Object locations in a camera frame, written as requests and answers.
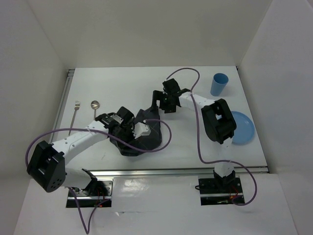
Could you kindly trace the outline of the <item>silver metal spoon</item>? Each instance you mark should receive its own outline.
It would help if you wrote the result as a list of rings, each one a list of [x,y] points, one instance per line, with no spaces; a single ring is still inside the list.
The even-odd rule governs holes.
[[[91,108],[93,109],[93,119],[96,119],[96,111],[100,107],[100,103],[97,100],[93,100],[90,104]]]

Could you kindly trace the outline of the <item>silver metal fork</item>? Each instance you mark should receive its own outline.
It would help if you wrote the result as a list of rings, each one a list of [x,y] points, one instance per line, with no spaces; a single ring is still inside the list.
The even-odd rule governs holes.
[[[69,127],[70,128],[69,133],[68,133],[69,136],[71,134],[71,129],[73,128],[75,117],[76,117],[77,111],[79,109],[80,109],[80,101],[77,100],[77,101],[75,101],[74,113],[73,113],[72,120],[71,120],[70,127]]]

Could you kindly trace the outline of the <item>blue plastic cup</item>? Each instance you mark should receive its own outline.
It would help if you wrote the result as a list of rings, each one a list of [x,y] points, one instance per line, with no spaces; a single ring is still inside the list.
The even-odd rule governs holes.
[[[224,73],[217,73],[213,76],[210,93],[213,96],[219,96],[229,82],[229,78]]]

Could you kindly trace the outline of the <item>blue plastic plate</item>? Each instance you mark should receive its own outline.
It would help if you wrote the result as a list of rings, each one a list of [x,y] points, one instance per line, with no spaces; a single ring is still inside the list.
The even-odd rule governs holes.
[[[255,135],[255,126],[252,120],[245,114],[232,111],[237,128],[234,131],[232,143],[234,145],[245,145],[250,143]]]

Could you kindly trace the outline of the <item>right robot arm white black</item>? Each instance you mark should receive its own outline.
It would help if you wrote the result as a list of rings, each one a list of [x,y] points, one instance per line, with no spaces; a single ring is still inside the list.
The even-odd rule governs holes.
[[[234,136],[237,124],[224,99],[212,100],[194,94],[189,89],[181,89],[175,79],[163,82],[162,91],[153,91],[152,105],[153,109],[161,109],[165,113],[174,113],[177,107],[188,108],[196,114],[197,130],[197,149],[199,159],[204,164],[213,164],[215,190],[224,192],[231,188],[235,180],[235,170],[231,160],[221,159],[206,162],[201,155],[200,144],[200,119],[203,120],[204,130],[207,137],[220,145],[219,153],[226,154],[229,147],[228,141]]]

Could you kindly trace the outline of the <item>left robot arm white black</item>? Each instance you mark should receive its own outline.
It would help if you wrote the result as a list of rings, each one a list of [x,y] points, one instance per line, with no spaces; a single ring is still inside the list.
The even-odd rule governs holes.
[[[146,125],[135,122],[134,115],[125,107],[117,113],[101,114],[86,127],[76,128],[75,133],[59,141],[38,143],[31,158],[26,158],[27,173],[46,191],[59,187],[79,188],[85,195],[92,195],[103,183],[86,169],[66,167],[77,155],[106,139],[115,140],[130,149],[134,141],[146,131]]]

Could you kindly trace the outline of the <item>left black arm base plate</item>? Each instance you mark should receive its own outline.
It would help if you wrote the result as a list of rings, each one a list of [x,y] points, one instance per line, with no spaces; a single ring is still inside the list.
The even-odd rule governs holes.
[[[73,191],[81,208],[94,208],[101,203],[101,208],[112,206],[113,178],[103,178],[103,186],[98,186],[91,194],[80,188],[73,188]]]

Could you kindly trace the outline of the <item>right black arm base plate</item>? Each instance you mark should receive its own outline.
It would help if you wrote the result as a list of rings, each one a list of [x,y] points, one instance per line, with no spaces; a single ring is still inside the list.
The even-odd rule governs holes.
[[[220,189],[214,178],[200,178],[195,189],[200,193],[202,206],[232,204],[232,200],[238,204],[244,204],[245,198],[241,186],[241,180],[236,177],[234,182],[226,188]]]

